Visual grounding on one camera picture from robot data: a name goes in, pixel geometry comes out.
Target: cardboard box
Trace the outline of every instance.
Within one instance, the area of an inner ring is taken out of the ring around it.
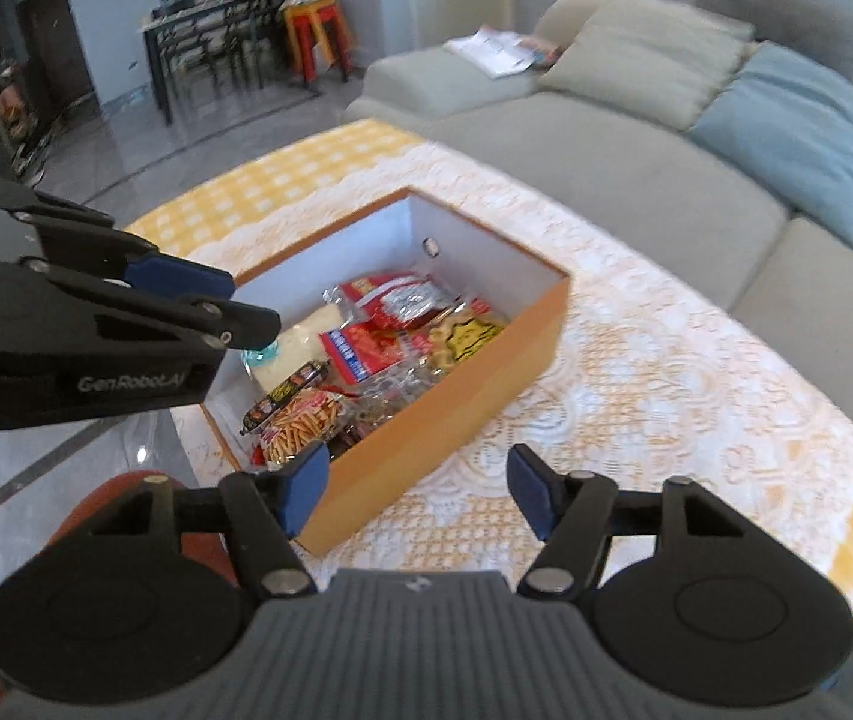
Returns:
[[[321,307],[322,293],[335,284],[406,269],[473,290],[511,322],[334,461],[327,493],[299,539],[314,555],[359,531],[472,440],[556,354],[569,275],[416,190],[383,197],[241,274],[235,299],[276,309],[289,326]],[[249,450],[239,437],[242,418],[257,397],[239,353],[229,353],[203,408],[236,467]]]

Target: magazine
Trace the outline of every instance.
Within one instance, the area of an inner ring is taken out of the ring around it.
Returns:
[[[517,76],[532,67],[552,65],[558,48],[538,38],[482,26],[475,35],[444,43],[447,50],[463,57],[491,79]]]

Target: blue gripper pad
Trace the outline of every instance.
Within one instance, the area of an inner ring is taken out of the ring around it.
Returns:
[[[295,538],[306,526],[329,483],[329,449],[324,443],[313,443],[300,452],[277,476],[287,478],[280,486],[276,519],[286,538]]]
[[[233,277],[226,271],[168,254],[148,254],[130,263],[124,279],[135,290],[170,300],[180,295],[208,295],[228,300],[236,292]]]
[[[559,524],[557,498],[562,495],[562,477],[528,446],[516,445],[507,455],[506,483],[535,536],[547,541]]]

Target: dining table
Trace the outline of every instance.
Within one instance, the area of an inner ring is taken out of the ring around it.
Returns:
[[[156,102],[156,107],[162,112],[166,121],[167,127],[173,124],[173,107],[170,105],[169,87],[166,84],[166,76],[163,72],[160,52],[160,34],[175,26],[183,23],[198,22],[200,19],[205,19],[216,13],[223,13],[231,7],[237,5],[246,5],[242,0],[210,0],[194,5],[193,7],[170,13],[168,16],[162,16],[157,19],[145,20],[145,23],[140,28],[140,34],[143,35],[143,40],[146,43],[146,60],[149,61],[149,79],[151,79],[152,95]],[[256,50],[256,17],[259,11],[247,6],[247,9],[242,13],[243,20],[247,23],[247,28],[250,30],[250,44],[252,44],[253,65],[256,68],[256,80],[259,83],[259,88],[263,88],[263,71],[259,62],[259,53]],[[225,22],[209,23],[201,25],[197,23],[196,29],[198,33],[211,32],[221,28]]]

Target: red snack bag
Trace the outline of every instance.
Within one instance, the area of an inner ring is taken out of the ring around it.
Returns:
[[[358,278],[334,293],[380,330],[415,330],[456,304],[432,277],[413,272]]]
[[[384,333],[367,324],[320,333],[319,341],[346,384],[358,384],[411,356],[429,354],[430,341],[418,333]]]

